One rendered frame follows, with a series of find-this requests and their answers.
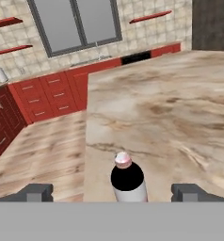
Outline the red base cabinet run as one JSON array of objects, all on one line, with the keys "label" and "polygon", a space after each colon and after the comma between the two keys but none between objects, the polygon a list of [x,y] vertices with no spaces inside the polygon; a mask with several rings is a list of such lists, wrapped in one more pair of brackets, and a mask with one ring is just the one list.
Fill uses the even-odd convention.
[{"label": "red base cabinet run", "polygon": [[[173,42],[151,50],[152,57],[181,51]],[[88,75],[121,66],[122,56],[97,63],[44,74],[8,85],[27,124],[85,110],[88,103]]]}]

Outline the black dishwasher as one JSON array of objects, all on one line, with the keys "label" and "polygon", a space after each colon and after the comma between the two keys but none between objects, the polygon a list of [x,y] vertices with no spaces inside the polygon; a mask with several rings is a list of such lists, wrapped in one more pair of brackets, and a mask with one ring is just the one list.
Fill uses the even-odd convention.
[{"label": "black dishwasher", "polygon": [[126,65],[126,64],[131,64],[134,62],[142,61],[145,59],[150,59],[151,58],[151,52],[150,51],[144,51],[136,54],[131,54],[129,56],[123,56],[121,58],[121,64]]}]

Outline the dark red side cabinet run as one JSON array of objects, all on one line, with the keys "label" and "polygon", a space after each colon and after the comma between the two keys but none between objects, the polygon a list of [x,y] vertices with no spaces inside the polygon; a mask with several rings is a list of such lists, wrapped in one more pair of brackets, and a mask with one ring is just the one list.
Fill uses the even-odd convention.
[{"label": "dark red side cabinet run", "polygon": [[25,126],[24,116],[8,86],[0,87],[0,156]]}]

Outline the red wall shelf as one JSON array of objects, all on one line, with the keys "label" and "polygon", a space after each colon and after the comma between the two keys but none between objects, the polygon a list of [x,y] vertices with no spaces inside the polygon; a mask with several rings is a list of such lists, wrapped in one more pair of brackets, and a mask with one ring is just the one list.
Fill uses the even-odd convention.
[{"label": "red wall shelf", "polygon": [[134,23],[143,22],[143,21],[147,21],[150,19],[166,16],[166,15],[170,14],[171,12],[172,12],[172,10],[167,10],[167,11],[157,12],[157,13],[154,13],[151,15],[135,18],[135,19],[131,20],[129,22],[129,24],[134,24]]},{"label": "red wall shelf", "polygon": [[9,17],[9,18],[0,20],[0,27],[9,26],[9,25],[13,25],[13,24],[20,24],[21,22],[22,22],[22,20],[19,18]]},{"label": "red wall shelf", "polygon": [[4,50],[0,51],[0,55],[16,52],[16,51],[31,48],[31,47],[33,47],[33,45],[29,44],[29,45],[20,45],[20,46],[12,47],[12,48],[9,48],[9,49],[4,49]]}]

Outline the white paper towel roll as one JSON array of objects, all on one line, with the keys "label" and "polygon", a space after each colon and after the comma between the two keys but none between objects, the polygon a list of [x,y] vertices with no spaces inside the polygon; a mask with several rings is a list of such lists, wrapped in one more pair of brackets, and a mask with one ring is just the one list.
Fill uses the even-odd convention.
[{"label": "white paper towel roll", "polygon": [[8,81],[8,77],[5,74],[5,72],[3,71],[2,68],[0,68],[0,82],[1,83],[6,83]]}]

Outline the dark grey tall fridge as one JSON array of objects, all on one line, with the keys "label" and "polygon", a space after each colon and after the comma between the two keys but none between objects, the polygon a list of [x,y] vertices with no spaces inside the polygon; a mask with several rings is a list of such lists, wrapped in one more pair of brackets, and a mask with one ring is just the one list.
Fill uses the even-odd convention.
[{"label": "dark grey tall fridge", "polygon": [[224,51],[224,0],[192,0],[192,49]]}]

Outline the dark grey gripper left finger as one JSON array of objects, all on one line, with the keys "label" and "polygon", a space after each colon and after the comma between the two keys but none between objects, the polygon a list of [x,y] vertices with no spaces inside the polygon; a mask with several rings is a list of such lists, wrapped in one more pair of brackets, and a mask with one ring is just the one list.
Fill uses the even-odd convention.
[{"label": "dark grey gripper left finger", "polygon": [[48,202],[54,201],[52,184],[29,184],[15,194],[0,198],[0,201],[12,202]]}]

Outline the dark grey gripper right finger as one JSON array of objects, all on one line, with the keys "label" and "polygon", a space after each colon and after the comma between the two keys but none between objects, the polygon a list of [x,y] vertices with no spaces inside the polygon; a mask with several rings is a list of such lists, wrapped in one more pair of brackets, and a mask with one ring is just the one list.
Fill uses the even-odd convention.
[{"label": "dark grey gripper right finger", "polygon": [[224,201],[223,197],[207,193],[204,189],[196,184],[173,184],[171,186],[171,201],[176,202],[210,202]]}]

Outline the sink with tap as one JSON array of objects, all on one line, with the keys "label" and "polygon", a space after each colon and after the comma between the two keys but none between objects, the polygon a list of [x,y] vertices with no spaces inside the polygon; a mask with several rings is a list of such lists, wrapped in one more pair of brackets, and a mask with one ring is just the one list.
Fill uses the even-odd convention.
[{"label": "sink with tap", "polygon": [[90,59],[90,60],[85,60],[85,61],[80,61],[80,62],[74,63],[70,66],[70,68],[73,68],[73,67],[76,67],[76,66],[81,66],[81,65],[86,65],[86,64],[94,63],[94,62],[98,62],[98,61],[102,61],[102,60],[105,60],[105,59],[108,59],[108,58],[112,58],[112,56],[110,56],[110,55],[98,56],[98,57]]}]

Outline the grey framed window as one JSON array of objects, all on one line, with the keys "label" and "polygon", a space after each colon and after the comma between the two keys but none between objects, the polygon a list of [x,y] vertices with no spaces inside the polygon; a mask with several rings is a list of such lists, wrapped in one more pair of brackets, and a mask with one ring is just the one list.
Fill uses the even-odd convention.
[{"label": "grey framed window", "polygon": [[116,0],[26,0],[48,57],[121,41]]}]

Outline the black bottled drink pink cap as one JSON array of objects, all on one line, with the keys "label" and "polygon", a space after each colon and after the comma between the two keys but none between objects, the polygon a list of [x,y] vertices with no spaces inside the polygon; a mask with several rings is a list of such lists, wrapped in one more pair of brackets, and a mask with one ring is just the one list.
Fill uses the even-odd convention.
[{"label": "black bottled drink pink cap", "polygon": [[117,201],[147,202],[144,173],[126,152],[117,153],[110,181]]}]

